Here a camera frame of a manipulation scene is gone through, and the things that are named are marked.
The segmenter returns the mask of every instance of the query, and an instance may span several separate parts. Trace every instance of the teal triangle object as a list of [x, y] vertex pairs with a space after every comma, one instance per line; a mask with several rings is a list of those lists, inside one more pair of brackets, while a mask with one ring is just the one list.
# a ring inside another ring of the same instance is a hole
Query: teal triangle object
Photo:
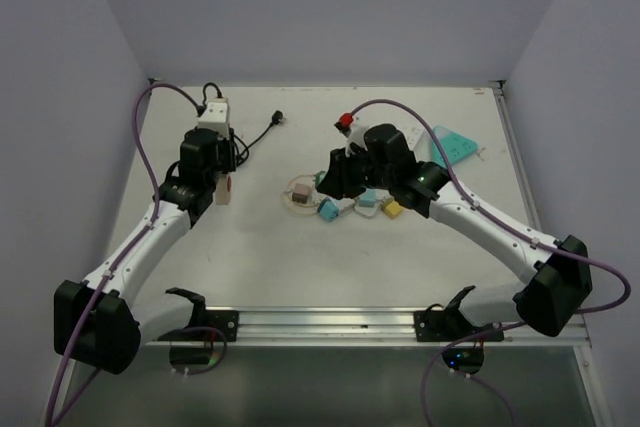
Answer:
[[[456, 134], [445, 127], [436, 125], [433, 128], [433, 132], [436, 134], [440, 144], [442, 144], [451, 165], [466, 159], [478, 150], [478, 144], [476, 142], [460, 134]], [[433, 139], [431, 140], [431, 159], [436, 164], [442, 167], [445, 166], [444, 159], [442, 155], [440, 155], [440, 152], [438, 152], [438, 148], [433, 142]]]

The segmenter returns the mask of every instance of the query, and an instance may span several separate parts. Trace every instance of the white wall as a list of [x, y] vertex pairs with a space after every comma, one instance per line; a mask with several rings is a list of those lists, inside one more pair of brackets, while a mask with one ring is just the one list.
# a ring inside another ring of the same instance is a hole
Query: white wall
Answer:
[[[640, 0], [554, 0], [507, 82], [547, 229], [573, 233], [640, 286]], [[621, 289], [596, 276], [594, 302]], [[640, 297], [588, 318], [616, 426], [638, 424]]]
[[486, 84], [551, 0], [109, 0], [154, 76], [184, 84]]
[[0, 425], [38, 421], [53, 293], [101, 259], [145, 79], [105, 0], [0, 0]]

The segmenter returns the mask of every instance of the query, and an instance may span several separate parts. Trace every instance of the glass panel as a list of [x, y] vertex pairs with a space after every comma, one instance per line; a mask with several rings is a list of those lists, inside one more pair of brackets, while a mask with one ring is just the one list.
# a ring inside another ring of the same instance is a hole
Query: glass panel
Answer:
[[[424, 425], [419, 382], [434, 353], [232, 346], [219, 369], [184, 380], [170, 374], [167, 348], [146, 347], [122, 375], [100, 374], [63, 426]], [[479, 375], [507, 396], [520, 426], [594, 425], [572, 348], [485, 353]], [[499, 398], [439, 365], [428, 383], [437, 426], [510, 425]], [[88, 371], [77, 369], [72, 389]]]

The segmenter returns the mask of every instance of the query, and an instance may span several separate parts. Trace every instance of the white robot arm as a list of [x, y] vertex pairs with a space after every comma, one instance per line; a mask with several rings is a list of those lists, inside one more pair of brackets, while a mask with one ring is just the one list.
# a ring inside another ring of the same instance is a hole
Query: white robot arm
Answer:
[[[71, 358], [110, 373], [120, 373], [138, 348], [170, 331], [208, 325], [204, 298], [169, 289], [151, 304], [133, 307], [153, 269], [213, 203], [230, 201], [228, 176], [235, 170], [234, 132], [224, 98], [206, 105], [195, 129], [180, 146], [178, 175], [159, 188], [143, 219], [116, 251], [81, 283], [65, 281], [54, 295], [54, 347], [63, 354], [90, 298], [100, 291], [91, 314], [74, 338]], [[153, 213], [157, 216], [151, 222]], [[131, 247], [132, 240], [146, 232]], [[122, 259], [113, 270], [119, 257]]]
[[[460, 232], [495, 256], [514, 274], [506, 285], [469, 286], [444, 309], [427, 309], [420, 319], [433, 340], [456, 340], [496, 322], [525, 321], [538, 332], [557, 336], [592, 289], [586, 262], [568, 259], [538, 248], [587, 256], [586, 246], [569, 236], [564, 241], [537, 232], [484, 202], [469, 189], [455, 185], [449, 172], [433, 162], [418, 162], [404, 135], [391, 124], [352, 134], [351, 121], [336, 127], [347, 136], [348, 146], [333, 150], [330, 165], [317, 190], [341, 199], [356, 197], [365, 188], [385, 189], [402, 206], [415, 210]], [[460, 187], [469, 198], [461, 196]], [[479, 212], [482, 206], [484, 213]], [[498, 227], [487, 213], [533, 239], [525, 242]]]

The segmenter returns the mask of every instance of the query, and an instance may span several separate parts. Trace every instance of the black clamp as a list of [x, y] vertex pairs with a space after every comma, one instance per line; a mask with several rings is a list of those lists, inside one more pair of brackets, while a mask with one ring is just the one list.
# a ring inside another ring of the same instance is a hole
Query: black clamp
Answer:
[[442, 310], [434, 310], [434, 307], [442, 307], [434, 304], [426, 310], [418, 310], [413, 313], [413, 327], [418, 342], [453, 342], [472, 334], [487, 332], [483, 339], [485, 342], [502, 342], [503, 332], [491, 332], [492, 324], [482, 327], [474, 327], [460, 313], [460, 303], [469, 292], [475, 289], [475, 285], [465, 287]]
[[[227, 342], [236, 341], [240, 320], [240, 313], [237, 310], [207, 310], [207, 304], [202, 295], [177, 287], [168, 289], [166, 293], [184, 297], [193, 304], [193, 312], [191, 313], [191, 319], [189, 319], [189, 325], [187, 327], [214, 327], [224, 334]], [[177, 342], [194, 340], [201, 337], [204, 337], [204, 335], [199, 332], [189, 334], [171, 332], [163, 335], [158, 340]]]

